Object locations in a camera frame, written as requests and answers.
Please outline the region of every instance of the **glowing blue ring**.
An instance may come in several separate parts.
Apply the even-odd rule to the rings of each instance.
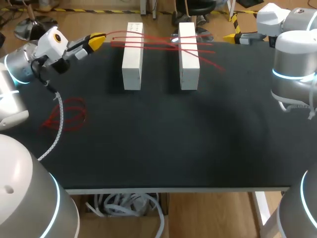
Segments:
[[[312,23],[315,20],[316,16],[317,16],[317,11],[315,11],[315,13],[313,14],[311,20],[309,21],[308,26],[307,26],[307,31],[310,31]]]
[[[272,72],[277,77],[290,79],[290,80],[301,80],[302,82],[312,81],[314,79],[314,77],[315,77],[315,73],[312,73],[312,74],[309,74],[309,75],[306,75],[306,76],[293,77],[293,76],[286,76],[286,75],[283,75],[283,74],[279,74],[279,73],[275,72],[274,69],[272,69]]]
[[[58,210],[59,210],[59,204],[60,204],[60,192],[59,192],[59,187],[58,187],[58,183],[56,181],[56,179],[53,177],[53,175],[51,175],[54,182],[55,182],[55,185],[56,185],[56,189],[57,189],[57,204],[56,204],[56,208],[55,208],[55,212],[54,212],[54,215],[52,217],[52,220],[51,222],[49,223],[48,227],[46,228],[46,230],[44,231],[44,233],[40,236],[40,238],[44,238],[50,231],[50,229],[52,228],[55,220],[56,220],[56,217],[57,217],[57,214],[58,214]]]
[[[304,206],[304,209],[305,209],[305,212],[307,214],[307,216],[309,217],[310,221],[312,222],[312,224],[315,226],[315,228],[317,229],[317,222],[315,221],[315,219],[313,218],[313,216],[311,215],[311,212],[309,211],[308,209],[308,206],[306,204],[306,201],[305,201],[305,198],[304,198],[304,189],[303,189],[303,186],[304,186],[304,179],[305,179],[305,176],[307,174],[308,171],[306,171],[304,173],[304,176],[302,177],[302,181],[301,181],[301,199],[302,199],[302,204]]]
[[[16,77],[13,76],[13,74],[10,72],[9,67],[8,67],[8,65],[7,65],[7,63],[6,63],[6,58],[7,58],[7,57],[8,57],[8,55],[6,55],[6,56],[4,57],[4,66],[6,67],[6,70],[8,70],[8,73],[10,74],[10,76],[11,76],[13,82],[14,82],[14,83],[17,82],[17,83],[20,83],[20,84],[28,84],[28,83],[30,83],[30,82],[22,82],[22,81],[18,80]]]

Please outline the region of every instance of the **chair base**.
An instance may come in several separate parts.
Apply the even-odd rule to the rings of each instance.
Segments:
[[[199,35],[199,37],[197,37],[197,42],[199,43],[211,43],[213,42],[213,36],[211,36],[211,33],[202,28],[202,27],[196,27],[196,36]],[[178,29],[176,29],[172,34],[171,34],[171,38],[173,43],[179,43],[179,39],[178,39]]]
[[[23,41],[37,41],[54,26],[58,26],[58,23],[53,18],[36,16],[35,20],[27,18],[21,21],[15,27],[14,34]]]

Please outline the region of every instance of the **wooden floor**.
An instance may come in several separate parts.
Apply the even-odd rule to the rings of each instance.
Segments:
[[[308,7],[303,0],[272,0],[280,7],[293,9]],[[259,10],[265,4],[251,9]],[[236,10],[243,7],[236,5]],[[91,14],[51,12],[48,15],[59,22],[59,29],[69,39],[75,40],[93,32],[126,30],[128,22],[142,21],[145,32],[153,36],[169,36],[174,31],[170,15],[159,15],[156,21],[152,16],[137,14]],[[1,32],[7,37],[1,54],[22,46],[15,38],[13,29],[20,19],[7,24]],[[256,31],[256,20],[251,14],[239,14],[238,22],[242,32]],[[211,15],[211,22],[204,28],[214,34],[215,41],[234,33],[232,22],[225,15]],[[266,193],[271,213],[277,207],[280,192]],[[103,219],[85,216],[81,220],[80,238],[151,238],[159,227],[158,217]],[[165,218],[164,238],[256,238],[259,236],[256,219],[252,211],[249,194],[240,193],[174,193],[170,195],[169,215]]]

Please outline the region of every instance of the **yellow black caution tape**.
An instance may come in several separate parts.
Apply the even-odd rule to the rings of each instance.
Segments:
[[[223,40],[232,44],[244,44],[248,45],[250,44],[250,39],[247,39],[249,37],[248,33],[241,33],[240,26],[238,24],[238,13],[247,13],[252,14],[255,18],[258,15],[257,11],[235,11],[235,13],[232,16],[233,26],[235,29],[235,34],[230,34],[223,37]]]
[[[26,11],[24,8],[0,8],[0,11]],[[57,12],[87,12],[87,13],[102,13],[102,14],[141,14],[139,10],[88,10],[88,9],[79,9],[79,8],[54,8],[51,11],[57,11]],[[247,14],[253,14],[253,16],[256,18],[258,12],[257,11],[234,11],[233,16],[230,19],[230,21],[233,22],[234,29],[236,34],[241,33],[240,26],[238,24],[238,18],[237,15],[239,13],[247,13]],[[157,14],[162,14],[162,15],[172,15],[173,12],[169,11],[157,11]],[[225,14],[229,15],[228,12],[226,11],[212,11],[211,14]]]
[[[4,7],[1,8],[0,11],[26,11],[24,8],[8,8]],[[88,10],[88,9],[79,9],[79,8],[53,8],[51,11],[58,11],[58,12],[87,12],[87,13],[106,13],[106,14],[140,14],[141,12],[139,10]],[[226,11],[212,11],[212,14],[229,14]],[[257,14],[256,11],[235,11],[235,14],[237,13],[249,13],[249,14]],[[157,11],[157,14],[162,15],[172,15],[173,12],[170,11]]]
[[[238,24],[238,18],[237,18],[237,14],[234,14],[232,16],[232,21],[233,21],[233,26],[234,26],[234,29],[236,31],[236,33],[241,33],[241,29],[240,29],[240,26]]]

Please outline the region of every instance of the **white cable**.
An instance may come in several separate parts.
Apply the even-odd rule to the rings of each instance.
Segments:
[[[159,215],[159,218],[160,218],[160,225],[159,225],[159,229],[158,229],[158,232],[157,232],[157,235],[155,236],[155,238],[160,238],[162,236],[162,234],[163,234],[164,224],[165,224],[164,215],[163,215],[163,211],[162,211],[162,209],[160,207],[160,204],[155,198],[149,196],[146,193],[141,194],[141,196],[151,200],[156,205],[156,207],[158,208],[158,215]]]
[[[53,142],[53,144],[50,146],[50,148],[38,159],[38,161],[41,161],[43,158],[45,158],[46,155],[48,155],[52,149],[54,149],[54,147],[57,145],[60,135],[63,131],[63,124],[64,124],[64,109],[63,109],[63,100],[59,94],[59,92],[55,93],[56,97],[54,98],[54,100],[57,98],[58,99],[58,103],[59,103],[59,115],[60,115],[60,119],[59,119],[59,128],[58,128],[58,132],[55,138],[55,141]]]
[[[316,114],[316,111],[314,108],[314,100],[313,100],[316,80],[317,80],[317,76],[315,75],[311,84],[311,88],[309,90],[309,106],[311,108],[311,112],[309,113],[309,117],[308,117],[309,120],[311,120]]]
[[[158,209],[158,214],[160,218],[160,226],[157,232],[156,238],[160,238],[164,230],[164,215],[159,204],[159,194],[157,193],[157,198],[153,198],[146,193],[135,193],[135,194],[123,194],[123,193],[113,193],[110,194],[103,203],[103,210],[106,214],[100,211],[100,206],[102,205],[103,195],[96,194],[94,196],[94,206],[92,207],[88,202],[86,206],[93,211],[99,217],[126,217],[126,216],[144,216],[148,208],[150,208],[150,201],[154,203],[154,207]],[[135,202],[142,201],[142,206],[136,206]]]

